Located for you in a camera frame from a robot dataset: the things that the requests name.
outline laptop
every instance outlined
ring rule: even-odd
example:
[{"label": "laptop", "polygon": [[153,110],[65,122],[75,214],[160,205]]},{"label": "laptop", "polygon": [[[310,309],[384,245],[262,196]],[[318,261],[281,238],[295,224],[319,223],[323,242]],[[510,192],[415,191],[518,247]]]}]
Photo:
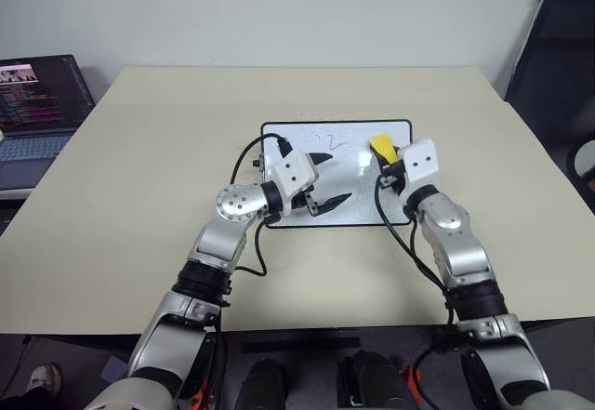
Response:
[{"label": "laptop", "polygon": [[0,199],[26,198],[93,107],[72,55],[0,60]]}]

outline table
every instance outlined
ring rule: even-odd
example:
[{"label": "table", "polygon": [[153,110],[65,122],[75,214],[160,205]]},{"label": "table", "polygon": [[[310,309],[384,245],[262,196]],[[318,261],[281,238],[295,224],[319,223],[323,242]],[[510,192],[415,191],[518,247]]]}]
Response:
[{"label": "table", "polygon": [[[263,122],[387,118],[436,142],[442,189],[470,212],[511,311],[595,314],[594,217],[479,70],[134,67],[0,238],[0,332],[140,332]],[[238,180],[258,173],[248,162]],[[445,320],[382,227],[265,230],[261,247],[270,273],[232,276],[226,330]],[[252,245],[242,262],[257,265]]]}]

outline yellow eraser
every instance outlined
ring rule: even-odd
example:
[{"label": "yellow eraser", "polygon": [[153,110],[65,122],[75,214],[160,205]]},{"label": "yellow eraser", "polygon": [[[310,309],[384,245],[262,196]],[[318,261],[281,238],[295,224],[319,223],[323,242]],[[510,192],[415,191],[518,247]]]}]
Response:
[{"label": "yellow eraser", "polygon": [[392,147],[389,133],[378,134],[375,138],[371,138],[370,146],[377,154],[384,157],[389,164],[394,164],[399,160],[397,152]]}]

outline whiteboard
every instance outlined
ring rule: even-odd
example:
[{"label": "whiteboard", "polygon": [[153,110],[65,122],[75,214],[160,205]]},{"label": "whiteboard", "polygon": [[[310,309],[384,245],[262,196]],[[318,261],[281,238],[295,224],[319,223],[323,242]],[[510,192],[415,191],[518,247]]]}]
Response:
[{"label": "whiteboard", "polygon": [[[269,122],[261,133],[277,133],[286,137],[296,150],[327,152],[333,159],[317,165],[320,173],[314,184],[312,199],[322,204],[328,198],[351,193],[335,210],[312,217],[307,207],[293,210],[291,216],[270,227],[329,227],[369,226],[382,224],[374,204],[374,188],[380,174],[377,159],[369,148],[368,140],[380,133],[389,133],[394,146],[411,143],[411,123],[407,120],[356,122]],[[282,160],[275,139],[263,143],[265,181],[270,179],[271,168]],[[407,224],[409,219],[399,205],[392,189],[380,192],[380,201],[390,222]]]}]

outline silver robot arm segment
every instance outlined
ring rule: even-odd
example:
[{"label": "silver robot arm segment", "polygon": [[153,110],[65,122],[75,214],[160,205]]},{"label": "silver robot arm segment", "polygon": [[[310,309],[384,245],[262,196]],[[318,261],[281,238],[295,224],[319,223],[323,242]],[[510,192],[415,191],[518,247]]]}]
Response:
[{"label": "silver robot arm segment", "polygon": [[387,175],[381,185],[393,187],[432,248],[447,305],[456,311],[456,330],[465,341],[461,361],[475,405],[482,410],[533,409],[536,403],[559,410],[594,408],[572,393],[549,389],[519,319],[506,308],[490,260],[471,231],[469,213],[438,190],[433,142],[417,140],[398,155],[396,164],[381,167]]},{"label": "silver robot arm segment", "polygon": [[212,341],[205,329],[216,324],[221,308],[229,306],[223,296],[231,292],[230,276],[244,250],[247,230],[257,221],[288,216],[294,208],[307,206],[316,216],[350,196],[321,205],[312,201],[310,192],[319,176],[316,165],[332,156],[293,150],[285,139],[278,143],[283,160],[272,169],[269,181],[229,185],[218,194],[213,217],[134,349],[127,377],[108,387],[86,410],[174,409],[193,368],[209,365],[210,357],[201,355]]}]

